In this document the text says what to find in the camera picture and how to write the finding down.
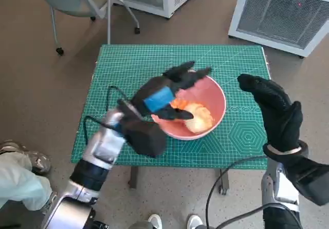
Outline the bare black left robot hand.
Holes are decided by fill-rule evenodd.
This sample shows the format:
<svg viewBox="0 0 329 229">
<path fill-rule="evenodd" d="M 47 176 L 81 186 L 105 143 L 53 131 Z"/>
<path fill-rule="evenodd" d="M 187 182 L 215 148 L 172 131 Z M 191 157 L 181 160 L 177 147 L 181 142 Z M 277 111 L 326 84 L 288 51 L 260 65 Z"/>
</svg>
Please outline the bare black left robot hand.
<svg viewBox="0 0 329 229">
<path fill-rule="evenodd" d="M 151 78 L 132 97 L 131 104 L 142 116 L 154 114 L 164 120 L 192 119 L 192 113 L 175 109 L 170 103 L 175 100 L 179 90 L 193 87 L 198 80 L 210 74 L 210 67 L 192 71 L 194 64 L 194 61 L 188 61 L 170 68 L 161 76 Z"/>
</svg>

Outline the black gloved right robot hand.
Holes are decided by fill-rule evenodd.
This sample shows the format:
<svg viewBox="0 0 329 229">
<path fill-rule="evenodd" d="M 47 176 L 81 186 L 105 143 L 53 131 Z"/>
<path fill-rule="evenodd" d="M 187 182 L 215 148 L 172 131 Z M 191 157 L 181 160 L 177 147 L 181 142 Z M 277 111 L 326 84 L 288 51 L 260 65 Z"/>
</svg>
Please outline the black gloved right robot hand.
<svg viewBox="0 0 329 229">
<path fill-rule="evenodd" d="M 283 88 L 272 80 L 248 74 L 239 75 L 237 80 L 242 91 L 253 95 L 262 112 L 267 143 L 281 153 L 300 148 L 301 102 L 291 102 Z"/>
</svg>

